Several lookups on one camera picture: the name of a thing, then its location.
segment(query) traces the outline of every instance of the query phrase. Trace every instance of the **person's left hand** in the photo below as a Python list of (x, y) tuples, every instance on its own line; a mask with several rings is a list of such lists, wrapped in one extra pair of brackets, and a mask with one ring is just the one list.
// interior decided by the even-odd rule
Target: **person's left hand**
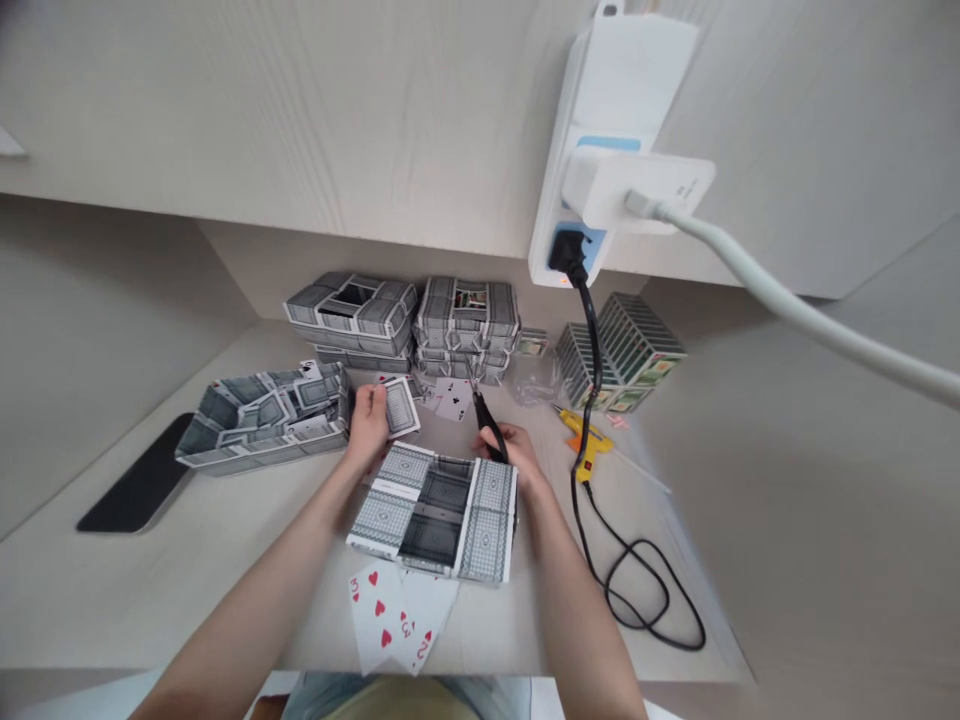
[(357, 405), (350, 422), (350, 443), (345, 456), (366, 467), (383, 449), (389, 432), (387, 389), (383, 385), (358, 388)]

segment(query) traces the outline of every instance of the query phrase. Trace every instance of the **black cable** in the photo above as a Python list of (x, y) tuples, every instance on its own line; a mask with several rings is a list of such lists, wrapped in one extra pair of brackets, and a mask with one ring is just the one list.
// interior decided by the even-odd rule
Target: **black cable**
[[(587, 438), (590, 434), (590, 412), (593, 410), (593, 403), (597, 399), (597, 395), (600, 394), (600, 388), (603, 385), (603, 357), (600, 352), (600, 336), (597, 332), (597, 313), (593, 308), (593, 298), (590, 297), (590, 291), (587, 289), (587, 283), (584, 275), (585, 273), (568, 273), (571, 284), (580, 292), (580, 300), (583, 303), (583, 312), (587, 317), (587, 330), (590, 334), (590, 350), (593, 354), (593, 387), (590, 390), (590, 395), (587, 398), (587, 404), (583, 408), (583, 432), (581, 434), (582, 440), (580, 442), (580, 451), (577, 453), (577, 459), (573, 463), (573, 470), (570, 471), (570, 497), (573, 502), (573, 516), (577, 522), (577, 531), (580, 533), (580, 544), (583, 546), (583, 555), (584, 558), (586, 558), (587, 566), (590, 568), (590, 573), (603, 588), (607, 606), (610, 608), (611, 614), (614, 618), (616, 618), (618, 623), (624, 627), (631, 628), (632, 630), (646, 630), (660, 642), (678, 650), (696, 652), (703, 649), (703, 647), (707, 644), (707, 633), (703, 626), (703, 621), (700, 619), (700, 613), (697, 612), (697, 608), (694, 606), (693, 601), (687, 594), (687, 591), (684, 589), (683, 585), (680, 584), (680, 580), (677, 578), (677, 574), (673, 571), (673, 567), (670, 565), (670, 562), (667, 560), (660, 548), (658, 548), (652, 541), (640, 538), (638, 540), (634, 540), (632, 543), (627, 543), (626, 540), (620, 537), (620, 534), (610, 526), (610, 523), (607, 522), (607, 519), (597, 507), (597, 503), (593, 498), (593, 489), (590, 487), (590, 482), (587, 481), (583, 483), (583, 488), (587, 492), (587, 498), (590, 500), (590, 505), (593, 507), (593, 511), (597, 514), (597, 517), (600, 518), (600, 522), (603, 523), (603, 526), (607, 529), (607, 531), (613, 535), (614, 538), (616, 538), (617, 542), (619, 542), (624, 549), (620, 557), (617, 558), (616, 562), (613, 563), (613, 566), (610, 568), (610, 572), (607, 573), (605, 580), (601, 579), (597, 574), (596, 568), (593, 566), (593, 558), (590, 557), (590, 547), (587, 545), (587, 535), (583, 530), (583, 523), (580, 521), (580, 503), (577, 497), (577, 469), (583, 462), (584, 455), (587, 452)], [(673, 578), (673, 582), (676, 583), (677, 587), (680, 589), (680, 594), (683, 595), (683, 599), (686, 601), (687, 606), (693, 613), (694, 620), (696, 620), (699, 640), (697, 640), (695, 643), (691, 644), (674, 640), (673, 638), (667, 637), (666, 635), (658, 632), (654, 627), (666, 614), (670, 607), (670, 590), (667, 588), (667, 584), (663, 581), (660, 573), (654, 570), (653, 567), (651, 567), (650, 564), (637, 553), (635, 548), (638, 545), (649, 545), (652, 547), (656, 551), (657, 555), (660, 556), (663, 564), (667, 566), (667, 571), (670, 573), (670, 577)], [(647, 572), (653, 576), (653, 578), (660, 585), (661, 591), (663, 591), (663, 607), (650, 620), (645, 619), (643, 615), (640, 614), (640, 611), (637, 610), (637, 608), (634, 607), (629, 600), (610, 587), (611, 583), (613, 582), (614, 575), (627, 557), (635, 558), (637, 562), (639, 562), (644, 569), (646, 569)], [(637, 622), (625, 620), (617, 613), (616, 608), (613, 606), (612, 598), (614, 597), (629, 609), (629, 611), (636, 617)]]

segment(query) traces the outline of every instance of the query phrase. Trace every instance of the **scissors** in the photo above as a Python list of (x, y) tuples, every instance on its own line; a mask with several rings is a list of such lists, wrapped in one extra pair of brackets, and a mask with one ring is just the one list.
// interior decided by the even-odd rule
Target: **scissors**
[(474, 373), (470, 372), (467, 374), (470, 376), (470, 389), (473, 391), (473, 406), (477, 409), (477, 425), (481, 430), (489, 427), (493, 431), (493, 436), (497, 439), (497, 445), (500, 446), (498, 450), (489, 444), (487, 445), (487, 450), (490, 451), (490, 459), (494, 462), (509, 463), (507, 443), (503, 439), (503, 433), (500, 432), (500, 426), (497, 425), (496, 420), (493, 419), (493, 415), (490, 414), (489, 408), (487, 408), (487, 403), (483, 399), (483, 393), (480, 392), (480, 388), (477, 386), (477, 379), (474, 377)]

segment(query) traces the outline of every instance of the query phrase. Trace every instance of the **yellow glue gun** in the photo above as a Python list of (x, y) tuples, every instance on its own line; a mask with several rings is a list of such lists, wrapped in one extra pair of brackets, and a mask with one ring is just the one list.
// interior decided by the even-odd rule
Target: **yellow glue gun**
[[(560, 414), (560, 420), (568, 428), (576, 433), (575, 437), (567, 440), (567, 445), (573, 448), (575, 453), (580, 452), (580, 438), (583, 437), (583, 418), (570, 410), (564, 410), (557, 405), (553, 409)], [(613, 440), (600, 434), (596, 427), (590, 426), (590, 433), (587, 438), (587, 451), (583, 456), (583, 464), (577, 468), (577, 482), (587, 482), (593, 473), (593, 464), (597, 461), (598, 452), (610, 452), (613, 450)]]

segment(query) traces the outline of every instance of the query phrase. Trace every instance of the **hand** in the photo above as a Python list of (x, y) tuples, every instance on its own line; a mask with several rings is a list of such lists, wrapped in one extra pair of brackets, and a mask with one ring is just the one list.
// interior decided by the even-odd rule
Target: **hand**
[[(500, 432), (503, 433), (507, 454), (510, 456), (510, 464), (517, 468), (520, 489), (526, 489), (539, 482), (546, 483), (546, 476), (540, 469), (540, 463), (537, 462), (537, 453), (533, 450), (533, 443), (530, 442), (527, 431), (519, 425), (511, 425), (510, 423), (498, 423), (498, 425), (500, 426)], [(485, 427), (474, 438), (471, 447), (481, 457), (489, 460), (490, 450), (487, 445), (497, 447), (497, 439), (494, 437), (493, 430)]]
[(344, 457), (366, 468), (387, 442), (387, 389), (364, 385), (357, 389), (357, 405), (350, 421), (350, 443)]

